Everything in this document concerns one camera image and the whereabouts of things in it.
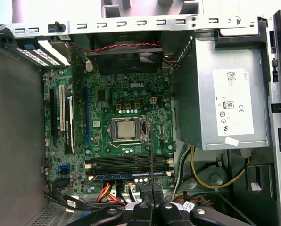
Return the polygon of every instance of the sata port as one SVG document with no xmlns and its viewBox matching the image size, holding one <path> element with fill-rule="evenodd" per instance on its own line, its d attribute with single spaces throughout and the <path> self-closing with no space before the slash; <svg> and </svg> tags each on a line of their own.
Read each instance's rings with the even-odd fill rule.
<svg viewBox="0 0 281 226">
<path fill-rule="evenodd" d="M 59 166 L 60 170 L 69 170 L 70 166 L 69 164 L 64 164 Z"/>
<path fill-rule="evenodd" d="M 60 174 L 69 174 L 69 169 L 62 169 L 60 170 Z"/>
</svg>

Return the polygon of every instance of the sticker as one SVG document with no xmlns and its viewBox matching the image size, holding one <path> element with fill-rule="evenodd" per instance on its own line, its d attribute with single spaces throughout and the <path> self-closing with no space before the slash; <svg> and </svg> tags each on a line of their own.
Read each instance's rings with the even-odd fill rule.
<svg viewBox="0 0 281 226">
<path fill-rule="evenodd" d="M 79 196 L 74 196 L 74 195 L 72 195 L 71 197 L 73 197 L 73 198 L 75 198 L 75 199 L 77 199 L 77 200 L 79 200 Z"/>
<path fill-rule="evenodd" d="M 59 38 L 60 38 L 62 41 L 71 40 L 71 38 L 70 38 L 68 35 L 59 35 Z"/>
<path fill-rule="evenodd" d="M 93 121 L 93 127 L 100 127 L 101 121 Z"/>
<path fill-rule="evenodd" d="M 236 139 L 233 139 L 233 138 L 230 138 L 230 137 L 226 137 L 224 142 L 229 144 L 229 145 L 233 145 L 235 147 L 237 147 L 238 144 L 239 144 L 239 140 L 236 140 Z"/>
<path fill-rule="evenodd" d="M 190 212 L 192 211 L 192 209 L 194 209 L 195 204 L 186 201 L 186 202 L 183 204 L 182 207 L 183 207 L 183 209 L 184 209 L 185 211 L 188 211 L 188 212 L 190 213 Z"/>
<path fill-rule="evenodd" d="M 244 69 L 213 70 L 219 136 L 254 133 L 249 74 Z"/>
<path fill-rule="evenodd" d="M 75 204 L 75 202 L 74 201 L 71 201 L 71 200 L 67 200 L 67 204 L 68 204 L 68 206 L 71 206 L 71 207 L 76 207 L 76 204 Z"/>
<path fill-rule="evenodd" d="M 66 208 L 66 212 L 74 213 L 74 210 L 71 210 L 69 208 Z"/>
</svg>

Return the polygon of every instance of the chip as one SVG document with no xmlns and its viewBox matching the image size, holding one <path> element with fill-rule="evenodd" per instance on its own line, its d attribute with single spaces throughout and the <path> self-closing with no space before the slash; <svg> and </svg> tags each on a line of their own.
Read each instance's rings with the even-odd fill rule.
<svg viewBox="0 0 281 226">
<path fill-rule="evenodd" d="M 117 123 L 118 138 L 135 137 L 135 121 L 119 121 Z"/>
<path fill-rule="evenodd" d="M 98 90 L 98 101 L 106 101 L 106 91 Z"/>
<path fill-rule="evenodd" d="M 140 103 L 135 103 L 135 109 L 140 109 L 140 108 L 141 108 Z"/>
<path fill-rule="evenodd" d="M 130 103 L 126 104 L 126 109 L 127 109 L 127 110 L 131 109 Z"/>
</svg>

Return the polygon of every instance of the pcie slot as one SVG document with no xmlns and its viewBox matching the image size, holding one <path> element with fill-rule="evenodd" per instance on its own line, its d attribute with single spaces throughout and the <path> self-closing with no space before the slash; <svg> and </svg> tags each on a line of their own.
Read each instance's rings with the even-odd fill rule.
<svg viewBox="0 0 281 226">
<path fill-rule="evenodd" d="M 59 85 L 60 99 L 60 131 L 65 131 L 65 87 Z"/>
<path fill-rule="evenodd" d="M 86 121 L 86 133 L 85 133 L 85 143 L 90 145 L 90 124 L 89 124 L 89 97 L 88 88 L 83 88 L 84 102 L 85 102 L 85 121 Z"/>
<path fill-rule="evenodd" d="M 65 154 L 74 153 L 73 97 L 65 100 Z"/>
<path fill-rule="evenodd" d="M 55 89 L 50 89 L 50 130 L 53 137 L 53 142 L 56 144 L 58 136 L 57 126 L 57 92 Z"/>
</svg>

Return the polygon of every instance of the red cable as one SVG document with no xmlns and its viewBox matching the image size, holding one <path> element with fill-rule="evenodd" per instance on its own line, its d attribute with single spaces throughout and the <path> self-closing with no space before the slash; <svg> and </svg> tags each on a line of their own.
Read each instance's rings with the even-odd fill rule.
<svg viewBox="0 0 281 226">
<path fill-rule="evenodd" d="M 152 46 L 152 47 L 161 47 L 161 44 L 153 44 L 153 43 L 139 43 L 139 44 L 120 44 L 120 45 L 112 45 L 112 46 L 105 46 L 102 48 L 97 48 L 95 50 L 91 50 L 91 49 L 84 49 L 81 48 L 79 46 L 73 46 L 70 45 L 71 48 L 77 49 L 77 50 L 81 50 L 83 52 L 88 52 L 88 53 L 93 53 L 93 52 L 100 52 L 100 51 L 104 51 L 106 49 L 113 49 L 115 47 L 123 47 L 123 46 L 128 46 L 128 47 L 138 47 L 138 46 Z"/>
</svg>

